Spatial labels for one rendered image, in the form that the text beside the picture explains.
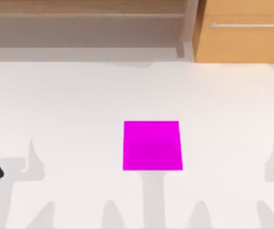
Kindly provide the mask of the wooden cupboard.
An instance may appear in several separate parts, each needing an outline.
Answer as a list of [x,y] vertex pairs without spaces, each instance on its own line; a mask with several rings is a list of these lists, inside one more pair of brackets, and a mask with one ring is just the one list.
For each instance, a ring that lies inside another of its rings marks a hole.
[[274,24],[274,0],[199,0],[193,31],[198,63],[274,63],[274,28],[216,28]]

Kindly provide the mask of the flat magenta square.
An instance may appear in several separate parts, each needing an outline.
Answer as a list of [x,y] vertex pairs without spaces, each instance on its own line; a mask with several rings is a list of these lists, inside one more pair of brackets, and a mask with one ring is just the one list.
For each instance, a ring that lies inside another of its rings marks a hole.
[[182,169],[179,121],[124,121],[123,170]]

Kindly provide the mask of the open wooden shelves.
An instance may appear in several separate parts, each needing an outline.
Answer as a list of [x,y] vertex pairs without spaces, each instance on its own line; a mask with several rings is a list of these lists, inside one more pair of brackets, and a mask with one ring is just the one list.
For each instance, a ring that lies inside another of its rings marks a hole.
[[0,48],[173,48],[198,0],[0,0]]

